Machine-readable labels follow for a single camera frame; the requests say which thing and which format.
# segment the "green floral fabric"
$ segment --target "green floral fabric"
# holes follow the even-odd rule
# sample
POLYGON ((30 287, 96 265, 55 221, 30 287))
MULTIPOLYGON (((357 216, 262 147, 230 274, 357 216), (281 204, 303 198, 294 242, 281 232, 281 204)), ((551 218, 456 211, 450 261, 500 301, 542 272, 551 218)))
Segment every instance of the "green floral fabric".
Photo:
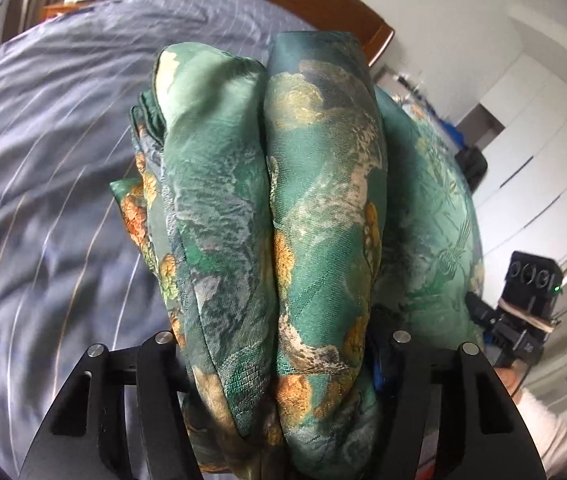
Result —
POLYGON ((379 419, 371 305, 430 344, 476 336, 481 246, 454 159, 338 32, 279 35, 267 70, 171 45, 131 117, 140 177, 112 189, 193 385, 201 468, 359 478, 379 419))

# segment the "wrinkled sheet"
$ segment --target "wrinkled sheet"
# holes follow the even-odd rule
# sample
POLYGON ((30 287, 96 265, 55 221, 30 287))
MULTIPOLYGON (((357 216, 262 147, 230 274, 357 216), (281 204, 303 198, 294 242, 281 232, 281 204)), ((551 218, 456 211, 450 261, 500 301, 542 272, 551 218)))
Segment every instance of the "wrinkled sheet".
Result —
POLYGON ((198 41, 265 62, 273 34, 308 28, 263 0, 112 0, 0 46, 0 466, 13 478, 87 346, 169 327, 108 186, 134 168, 128 110, 156 53, 198 41))

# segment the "person's hand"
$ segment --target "person's hand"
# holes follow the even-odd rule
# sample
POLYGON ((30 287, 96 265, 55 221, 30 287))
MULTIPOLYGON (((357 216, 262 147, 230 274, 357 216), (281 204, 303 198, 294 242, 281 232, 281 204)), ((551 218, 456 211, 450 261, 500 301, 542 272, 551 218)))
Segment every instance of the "person's hand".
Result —
MULTIPOLYGON (((497 372, 499 379, 501 379, 503 386, 505 386, 505 389, 508 390, 508 393, 512 396, 512 394, 517 389, 517 386, 519 386, 519 382, 521 381, 519 373, 513 368, 495 368, 495 371, 497 372)), ((515 404, 519 404, 522 394, 523 389, 519 388, 519 391, 513 397, 515 404)))

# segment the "gray bed sheet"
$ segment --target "gray bed sheet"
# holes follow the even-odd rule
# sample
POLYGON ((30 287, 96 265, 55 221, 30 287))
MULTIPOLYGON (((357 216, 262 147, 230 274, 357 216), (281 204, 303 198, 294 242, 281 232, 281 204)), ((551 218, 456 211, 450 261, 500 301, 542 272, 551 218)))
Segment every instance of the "gray bed sheet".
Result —
POLYGON ((0 466, 13 478, 87 346, 169 327, 108 188, 134 174, 128 110, 158 49, 199 41, 265 62, 274 34, 309 28, 264 0, 111 0, 0 46, 0 466))

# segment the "white sleeve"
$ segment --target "white sleeve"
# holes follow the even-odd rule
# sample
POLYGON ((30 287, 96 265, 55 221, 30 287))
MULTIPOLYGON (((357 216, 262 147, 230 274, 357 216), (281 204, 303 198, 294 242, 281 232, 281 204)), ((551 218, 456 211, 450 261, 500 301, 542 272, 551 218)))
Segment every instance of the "white sleeve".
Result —
POLYGON ((550 474, 567 458, 567 425, 526 389, 517 408, 530 431, 546 473, 550 474))

